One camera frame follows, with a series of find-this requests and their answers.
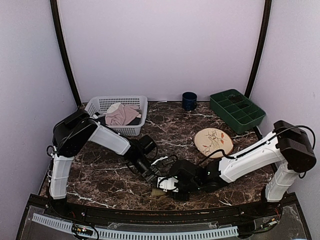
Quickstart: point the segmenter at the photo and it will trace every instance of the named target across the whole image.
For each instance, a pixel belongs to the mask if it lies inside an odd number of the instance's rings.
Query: black metal frame
[[[246,86],[246,90],[244,95],[249,98],[250,94],[252,92],[252,89],[255,84],[262,52],[264,50],[264,45],[265,45],[265,40],[266,40],[266,35],[267,35],[267,29],[268,29],[268,24],[269,24],[269,18],[270,18],[270,12],[271,12],[271,4],[272,0],[265,0],[264,2],[264,10],[263,10],[263,17],[262,17],[262,24],[261,24],[261,29],[260,29],[260,35],[259,35],[259,40],[258,44],[256,46],[256,51],[255,51],[255,56],[252,64],[252,69],[249,77],[248,84]]]
[[[80,107],[82,102],[81,102],[80,95],[79,95],[79,92],[77,89],[75,78],[72,73],[72,69],[71,69],[71,65],[70,65],[70,61],[69,61],[69,57],[68,57],[68,53],[67,53],[67,49],[66,49],[66,43],[64,40],[63,31],[62,31],[62,27],[61,27],[57,1],[58,0],[50,0],[52,17],[53,17],[54,28],[55,28],[55,34],[56,34],[56,38],[58,40],[64,69],[65,69],[65,72],[66,72],[66,75],[67,75],[67,78],[69,81],[69,85],[70,85],[70,88],[71,88],[71,91],[73,94],[73,98],[76,102],[76,105],[78,107]],[[252,65],[250,77],[249,77],[249,80],[248,80],[248,83],[246,86],[246,90],[244,93],[244,95],[247,98],[250,97],[250,94],[252,92],[252,89],[253,89],[253,86],[255,83],[255,79],[257,76],[262,52],[264,49],[266,35],[267,35],[267,29],[268,29],[268,23],[269,23],[269,18],[270,18],[270,12],[271,12],[271,4],[272,4],[272,0],[265,0],[265,2],[264,2],[264,11],[263,11],[262,24],[261,24],[260,34],[259,34],[259,40],[258,40],[258,44],[256,47],[256,52],[255,52],[255,56],[254,56],[254,60],[253,60],[253,65]]]
[[[289,206],[295,204],[307,239],[311,239],[311,234],[307,226],[304,214],[301,210],[299,201],[295,193],[290,193],[283,197],[282,205]],[[16,240],[21,239],[22,230],[26,221],[26,217],[30,206],[42,208],[45,214],[59,217],[49,206],[49,200],[46,197],[41,197],[31,194],[27,205],[24,209],[23,217],[19,226]],[[68,207],[77,216],[84,216],[81,219],[88,224],[99,226],[107,226],[109,223],[127,223],[127,224],[140,224],[140,225],[175,225],[175,224],[195,224],[195,223],[208,223],[218,221],[219,225],[233,226],[247,226],[253,223],[253,218],[245,217],[242,214],[252,215],[256,212],[257,208],[261,206],[260,202],[252,202],[237,206],[215,207],[199,210],[185,210],[185,211],[144,211],[144,210],[121,210],[109,209],[102,207],[85,206],[75,203],[68,203]],[[267,212],[266,216],[274,215],[271,209]]]
[[[57,0],[50,0],[50,3],[51,3],[51,12],[52,12],[52,18],[53,18],[53,23],[54,23],[54,28],[55,28],[55,34],[56,34],[56,38],[57,38],[57,41],[59,44],[60,54],[62,57],[65,73],[68,78],[69,85],[70,85],[75,103],[78,107],[80,107],[82,102],[81,102],[80,95],[79,95],[79,92],[77,89],[74,75],[71,70],[71,65],[70,65],[70,61],[69,61],[69,57],[68,57],[68,53],[67,53],[67,48],[66,48],[66,44],[65,44],[65,40],[64,40],[64,35],[62,32],[60,17],[59,17],[58,2],[57,2]]]

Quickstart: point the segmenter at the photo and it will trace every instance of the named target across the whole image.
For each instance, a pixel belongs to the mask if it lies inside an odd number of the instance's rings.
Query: pink cloth
[[[131,123],[138,115],[136,105],[121,104],[117,110],[105,115],[105,124],[110,126],[125,126]]]

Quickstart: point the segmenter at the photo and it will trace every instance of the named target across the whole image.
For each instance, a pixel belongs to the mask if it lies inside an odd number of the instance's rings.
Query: lavender wall
[[[266,111],[265,135],[277,120],[311,127],[320,138],[320,1],[273,1],[252,100]],[[315,153],[320,159],[319,144]],[[289,189],[296,192],[312,239],[320,239],[320,165]]]
[[[49,0],[0,1],[0,238],[16,239],[55,123],[76,109]]]
[[[74,77],[83,102],[145,95],[199,100],[244,92],[264,0],[59,0]]]

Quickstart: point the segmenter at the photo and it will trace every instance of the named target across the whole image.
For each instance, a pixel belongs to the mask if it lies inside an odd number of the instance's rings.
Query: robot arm
[[[53,164],[49,175],[49,194],[54,200],[66,197],[71,163],[88,141],[122,155],[149,183],[160,175],[159,170],[145,158],[156,146],[148,135],[140,140],[128,140],[79,109],[53,129],[54,151],[51,154]]]
[[[170,169],[171,177],[158,178],[158,187],[176,192],[177,198],[179,192],[212,192],[252,171],[280,162],[273,179],[261,194],[266,202],[280,201],[297,176],[314,167],[316,158],[305,131],[285,121],[276,122],[274,127],[274,131],[262,140],[236,154],[215,159],[205,167],[186,160],[175,162]]]

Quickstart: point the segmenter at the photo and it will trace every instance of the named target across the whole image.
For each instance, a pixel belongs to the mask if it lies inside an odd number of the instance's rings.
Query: small brown object
[[[153,197],[164,196],[166,194],[167,193],[160,188],[152,188],[151,196],[153,196]]]

